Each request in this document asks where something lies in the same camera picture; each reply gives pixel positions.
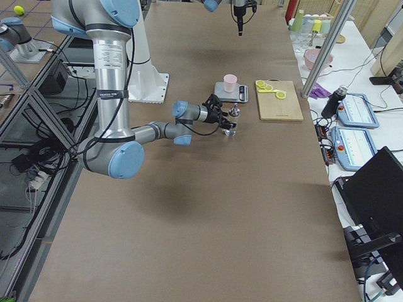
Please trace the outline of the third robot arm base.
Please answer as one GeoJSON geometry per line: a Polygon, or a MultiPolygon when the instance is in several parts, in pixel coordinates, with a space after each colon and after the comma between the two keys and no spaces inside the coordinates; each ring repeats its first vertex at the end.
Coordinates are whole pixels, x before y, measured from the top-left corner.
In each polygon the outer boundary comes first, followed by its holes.
{"type": "Polygon", "coordinates": [[[16,63],[39,63],[45,55],[44,51],[40,51],[40,44],[33,40],[17,17],[1,20],[1,48],[16,63]]]}

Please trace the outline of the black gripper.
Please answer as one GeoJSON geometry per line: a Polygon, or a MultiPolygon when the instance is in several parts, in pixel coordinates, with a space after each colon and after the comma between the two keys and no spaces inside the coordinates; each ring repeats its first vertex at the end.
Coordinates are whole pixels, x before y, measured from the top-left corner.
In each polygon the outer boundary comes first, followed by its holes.
{"type": "Polygon", "coordinates": [[[237,22],[238,35],[242,36],[243,34],[243,17],[246,15],[247,8],[251,8],[253,14],[257,11],[257,1],[255,0],[234,0],[232,1],[233,5],[233,15],[235,17],[235,21],[237,22]]]}
{"type": "Polygon", "coordinates": [[[230,130],[236,128],[236,122],[228,121],[228,113],[222,111],[222,102],[215,95],[211,94],[201,104],[201,121],[209,124],[217,123],[221,129],[230,130]]]}

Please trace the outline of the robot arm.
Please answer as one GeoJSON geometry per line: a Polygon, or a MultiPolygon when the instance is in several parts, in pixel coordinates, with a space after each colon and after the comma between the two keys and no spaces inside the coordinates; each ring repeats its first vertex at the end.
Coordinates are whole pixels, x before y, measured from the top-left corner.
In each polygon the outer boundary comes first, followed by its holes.
{"type": "Polygon", "coordinates": [[[145,143],[167,138],[188,146],[194,121],[226,130],[235,126],[213,94],[201,105],[176,101],[172,108],[174,123],[154,121],[130,127],[128,85],[132,67],[127,62],[126,46],[135,37],[133,28],[142,18],[138,1],[54,1],[51,18],[55,30],[93,43],[99,130],[79,144],[76,154],[87,170],[129,179],[142,167],[145,143]]]}
{"type": "MultiPolygon", "coordinates": [[[[220,5],[221,2],[222,2],[221,0],[202,1],[205,9],[209,12],[214,12],[218,8],[218,6],[220,5]]],[[[253,18],[253,16],[255,15],[255,13],[257,11],[257,6],[258,6],[257,1],[235,0],[235,1],[229,1],[229,4],[231,6],[231,8],[230,8],[231,17],[237,25],[238,35],[242,36],[244,25],[251,21],[251,19],[253,18]],[[249,8],[251,8],[251,10],[252,10],[252,15],[247,21],[244,21],[244,17],[249,8]]]]}

